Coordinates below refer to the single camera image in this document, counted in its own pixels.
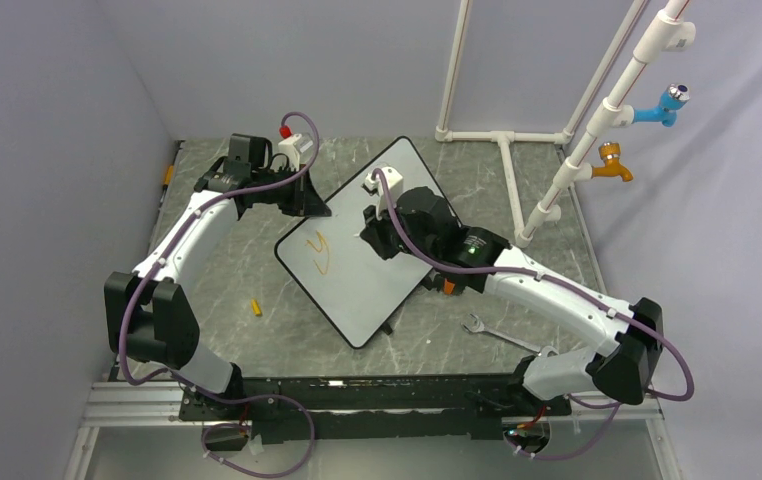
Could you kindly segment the white whiteboard black frame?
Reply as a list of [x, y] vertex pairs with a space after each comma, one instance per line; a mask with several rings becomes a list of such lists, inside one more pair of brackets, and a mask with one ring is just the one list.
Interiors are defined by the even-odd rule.
[[274, 247], [279, 263], [355, 349], [367, 344], [430, 271], [409, 255], [383, 260], [359, 237], [363, 210], [378, 204], [364, 189], [376, 168], [390, 182], [402, 177], [406, 190], [425, 186], [444, 195], [414, 143], [400, 136], [326, 197], [329, 217], [302, 220]]

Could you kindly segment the yellow marker cap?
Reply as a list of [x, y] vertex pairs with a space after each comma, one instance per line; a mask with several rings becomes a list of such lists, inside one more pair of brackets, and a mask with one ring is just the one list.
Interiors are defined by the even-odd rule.
[[261, 306], [259, 302], [256, 299], [252, 299], [250, 302], [251, 309], [256, 317], [261, 317], [263, 315]]

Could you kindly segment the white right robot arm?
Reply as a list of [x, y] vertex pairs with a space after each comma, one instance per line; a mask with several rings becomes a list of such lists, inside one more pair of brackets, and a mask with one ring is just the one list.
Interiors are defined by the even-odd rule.
[[514, 411], [531, 415], [558, 396], [597, 390], [638, 405], [663, 351], [663, 312], [655, 301], [609, 297], [534, 261], [500, 235], [463, 224], [427, 187], [405, 191], [395, 209], [369, 205], [360, 237], [384, 260], [408, 254], [457, 287], [495, 295], [554, 321], [582, 340], [578, 352], [522, 362], [508, 388]]

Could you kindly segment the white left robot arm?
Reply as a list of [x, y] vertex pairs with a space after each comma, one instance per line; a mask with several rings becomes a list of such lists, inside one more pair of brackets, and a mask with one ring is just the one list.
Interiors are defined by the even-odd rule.
[[221, 420], [244, 406], [239, 366], [205, 346], [184, 284], [194, 282], [220, 241], [256, 205], [274, 205], [292, 217], [328, 217], [309, 166], [319, 153], [314, 133], [280, 130], [278, 144], [234, 134], [228, 151], [196, 181], [181, 218], [156, 249], [129, 273], [104, 284], [108, 341], [129, 383], [128, 360], [156, 363], [205, 394], [205, 407]]

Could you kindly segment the silver open-end wrench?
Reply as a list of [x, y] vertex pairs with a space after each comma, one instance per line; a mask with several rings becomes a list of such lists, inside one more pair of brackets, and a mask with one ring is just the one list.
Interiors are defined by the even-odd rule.
[[535, 354], [536, 356], [550, 357], [556, 356], [558, 354], [558, 351], [552, 346], [536, 345], [531, 342], [515, 338], [495, 328], [489, 327], [474, 314], [470, 314], [467, 319], [463, 320], [461, 322], [461, 327], [470, 334], [491, 336], [506, 343], [520, 347], [525, 351]]

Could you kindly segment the orange tap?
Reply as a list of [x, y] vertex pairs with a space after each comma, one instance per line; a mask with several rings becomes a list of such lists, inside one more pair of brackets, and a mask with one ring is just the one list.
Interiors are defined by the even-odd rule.
[[621, 162], [622, 150], [617, 142], [604, 142], [598, 147], [601, 166], [591, 169], [592, 178], [619, 178], [622, 182], [633, 180], [633, 174]]

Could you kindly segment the blue tap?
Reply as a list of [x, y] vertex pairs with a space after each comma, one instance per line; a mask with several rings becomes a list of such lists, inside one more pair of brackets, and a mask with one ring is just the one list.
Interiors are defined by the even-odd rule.
[[672, 127], [678, 111], [690, 100], [690, 89], [685, 84], [670, 84], [661, 94], [658, 104], [650, 109], [634, 110], [632, 123], [659, 123]]

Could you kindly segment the orange-black pen at wall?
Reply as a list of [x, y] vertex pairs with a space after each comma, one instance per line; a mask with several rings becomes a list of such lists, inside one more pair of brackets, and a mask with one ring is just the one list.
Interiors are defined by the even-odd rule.
[[178, 140], [178, 141], [176, 141], [174, 143], [174, 153], [173, 153], [173, 156], [172, 156], [172, 160], [170, 161], [170, 163], [168, 164], [168, 166], [167, 166], [167, 168], [166, 168], [166, 170], [164, 172], [164, 176], [163, 176], [163, 180], [162, 180], [162, 184], [161, 184], [161, 195], [160, 195], [160, 198], [159, 198], [159, 205], [160, 206], [162, 206], [163, 203], [165, 202], [165, 198], [166, 198], [166, 195], [167, 195], [167, 192], [168, 192], [168, 188], [169, 188], [169, 186], [170, 186], [170, 184], [172, 182], [172, 179], [173, 179], [175, 165], [176, 165], [176, 163], [178, 161], [178, 155], [180, 154], [180, 152], [182, 150], [183, 144], [184, 144], [183, 140]]

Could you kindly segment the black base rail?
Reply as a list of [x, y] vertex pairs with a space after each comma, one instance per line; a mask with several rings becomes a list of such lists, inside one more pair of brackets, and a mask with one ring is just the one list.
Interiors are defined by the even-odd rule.
[[248, 406], [185, 391], [179, 418], [242, 420], [264, 443], [467, 436], [499, 440], [513, 421], [571, 414], [568, 400], [541, 401], [516, 374], [247, 378]]

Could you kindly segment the aluminium frame rail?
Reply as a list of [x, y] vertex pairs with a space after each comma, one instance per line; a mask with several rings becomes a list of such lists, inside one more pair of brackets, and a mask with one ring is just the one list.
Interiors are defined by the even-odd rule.
[[[64, 479], [85, 479], [98, 435], [103, 428], [148, 428], [187, 427], [204, 428], [221, 422], [216, 417], [202, 419], [182, 419], [182, 410], [189, 407], [191, 400], [184, 400], [184, 392], [172, 381], [149, 382], [142, 386], [132, 386], [124, 382], [93, 383], [80, 418], [76, 440], [65, 469]], [[451, 412], [450, 408], [396, 408], [367, 410], [367, 413], [391, 415], [440, 414]], [[604, 421], [611, 408], [588, 408], [573, 404], [569, 416], [546, 417], [551, 426], [558, 422], [570, 422], [573, 433], [580, 435], [582, 425], [587, 422]], [[685, 479], [675, 455], [674, 447], [664, 422], [663, 411], [657, 400], [646, 399], [639, 406], [621, 407], [611, 422], [609, 433], [616, 433], [619, 422], [642, 422], [649, 435], [654, 464], [662, 479]]]

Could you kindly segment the white PVC pipe frame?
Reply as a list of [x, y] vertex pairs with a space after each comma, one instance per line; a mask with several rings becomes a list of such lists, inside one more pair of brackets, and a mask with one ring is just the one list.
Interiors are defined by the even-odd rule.
[[[558, 205], [560, 196], [569, 191], [575, 183], [594, 179], [586, 158], [598, 141], [614, 128], [631, 125], [636, 108], [626, 101], [638, 80], [648, 67], [664, 52], [684, 51], [696, 37], [694, 23], [685, 20], [689, 0], [669, 1], [650, 20], [640, 39], [636, 42], [630, 60], [604, 98], [596, 97], [604, 84], [607, 74], [616, 62], [619, 53], [626, 46], [630, 34], [640, 21], [648, 4], [635, 1], [621, 21], [617, 32], [600, 60], [595, 73], [577, 103], [564, 128], [555, 133], [529, 133], [514, 131], [455, 131], [450, 127], [450, 118], [455, 90], [472, 16], [472, 4], [459, 4], [451, 55], [441, 97], [440, 112], [435, 127], [435, 139], [441, 143], [488, 142], [496, 145], [500, 152], [505, 174], [505, 183], [511, 207], [513, 239], [521, 248], [527, 247], [535, 233], [547, 222], [556, 222], [561, 217]], [[530, 214], [525, 215], [519, 198], [518, 184], [513, 166], [510, 147], [514, 143], [534, 142], [556, 146], [568, 145], [571, 151], [559, 167], [552, 183], [543, 197], [537, 201]]]

